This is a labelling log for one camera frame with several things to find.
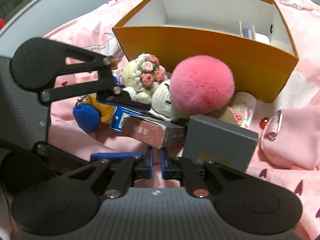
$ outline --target gray box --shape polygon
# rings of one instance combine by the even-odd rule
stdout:
[[[196,164],[214,160],[246,172],[258,139],[256,132],[198,114],[190,118],[182,156]]]

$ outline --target pink pouch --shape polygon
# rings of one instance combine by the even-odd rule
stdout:
[[[320,105],[279,110],[263,130],[260,146],[275,166],[314,170],[320,162]]]

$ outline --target blue pouch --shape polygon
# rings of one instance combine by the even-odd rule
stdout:
[[[73,116],[86,133],[95,132],[100,125],[101,113],[93,105],[81,104],[73,108]]]

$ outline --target pink bedsheet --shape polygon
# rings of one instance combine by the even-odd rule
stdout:
[[[120,46],[111,28],[142,0],[113,0],[96,10],[74,19],[45,37],[105,55],[115,55],[119,65],[125,65]],[[278,109],[300,108],[320,104],[320,6],[310,0],[276,0],[292,32],[300,61],[287,85],[270,104],[258,102],[251,129],[261,133],[259,122],[271,117]],[[97,78],[96,73],[60,76],[56,86],[86,82]],[[87,135],[82,132],[72,115],[76,98],[52,104],[52,125],[49,143],[78,157],[89,159],[95,152],[140,151],[147,145],[133,138],[104,128]],[[182,146],[171,147],[170,155],[181,155]],[[176,181],[163,181],[159,172],[159,155],[154,159],[154,178],[138,181],[141,187],[177,187]],[[303,216],[296,232],[303,239],[315,239],[320,234],[320,171],[283,170],[273,167],[257,148],[248,174],[278,184],[296,193],[303,203]]]

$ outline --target small red box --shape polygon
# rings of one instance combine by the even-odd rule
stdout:
[[[158,149],[183,144],[184,127],[145,116],[126,115],[121,132]]]

